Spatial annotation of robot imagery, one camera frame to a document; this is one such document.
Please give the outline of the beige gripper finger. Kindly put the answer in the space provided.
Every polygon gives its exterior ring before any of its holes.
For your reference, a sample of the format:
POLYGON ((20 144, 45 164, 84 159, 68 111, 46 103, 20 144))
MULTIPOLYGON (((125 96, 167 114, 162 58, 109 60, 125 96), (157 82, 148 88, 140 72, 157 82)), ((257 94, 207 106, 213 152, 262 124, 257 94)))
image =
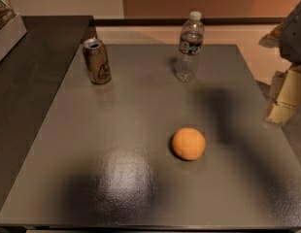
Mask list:
POLYGON ((284 24, 280 23, 268 34, 259 40, 259 44, 264 48, 277 48, 280 45, 280 38, 284 30, 284 24))
POLYGON ((293 63, 285 72, 275 72, 262 125, 278 128, 286 124, 300 107, 301 64, 293 63))

